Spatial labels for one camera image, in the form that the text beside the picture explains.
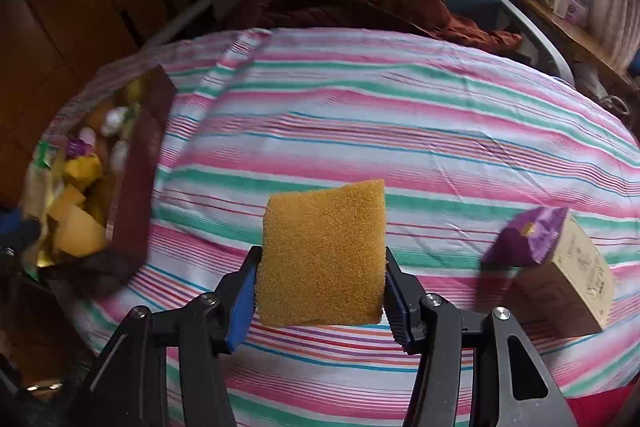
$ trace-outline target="curtain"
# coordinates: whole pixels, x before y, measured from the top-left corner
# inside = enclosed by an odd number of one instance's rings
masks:
[[[622,73],[640,47],[640,0],[593,0],[591,34]]]

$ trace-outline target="blue gripper pad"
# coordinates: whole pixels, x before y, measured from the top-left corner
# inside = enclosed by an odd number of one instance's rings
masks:
[[[249,331],[255,308],[254,288],[255,266],[247,272],[244,282],[242,282],[242,287],[238,292],[238,298],[231,308],[229,330],[225,339],[226,347],[228,347],[230,353],[234,352],[236,347],[244,341],[247,331]]]
[[[404,302],[395,281],[388,272],[385,276],[384,301],[386,320],[389,322],[394,340],[403,348],[406,348],[411,341],[409,313],[404,307]]]

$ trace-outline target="purple snack packet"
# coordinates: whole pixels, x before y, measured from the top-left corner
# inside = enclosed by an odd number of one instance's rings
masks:
[[[555,246],[569,208],[537,206],[510,220],[482,261],[501,266],[541,264]]]
[[[69,159],[85,156],[93,151],[94,147],[92,145],[83,142],[79,138],[68,138],[66,140],[66,157]]]

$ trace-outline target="armrest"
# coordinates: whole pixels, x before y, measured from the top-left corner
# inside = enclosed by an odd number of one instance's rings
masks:
[[[169,21],[158,33],[151,36],[142,46],[143,50],[161,46],[170,42],[177,34],[193,23],[211,6],[211,0],[197,0],[175,19]]]
[[[514,24],[527,36],[527,38],[535,45],[535,47],[546,55],[551,67],[555,70],[554,74],[562,78],[567,84],[575,87],[574,75],[566,63],[564,57],[546,38],[546,35],[514,4],[509,0],[500,0],[500,8],[510,16]]]

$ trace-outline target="metal screw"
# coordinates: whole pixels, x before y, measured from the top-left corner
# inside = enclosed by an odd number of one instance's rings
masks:
[[[129,316],[134,319],[141,319],[146,315],[146,306],[135,306],[129,312]]]
[[[205,301],[205,303],[207,304],[207,306],[213,306],[215,304],[218,304],[218,296],[215,293],[212,292],[208,292],[208,293],[203,293],[200,298]]]
[[[498,306],[494,308],[494,315],[496,318],[505,321],[509,317],[511,317],[511,312],[507,308],[503,308],[502,306]]]
[[[442,297],[437,293],[427,293],[423,298],[429,306],[436,307],[442,304]]]

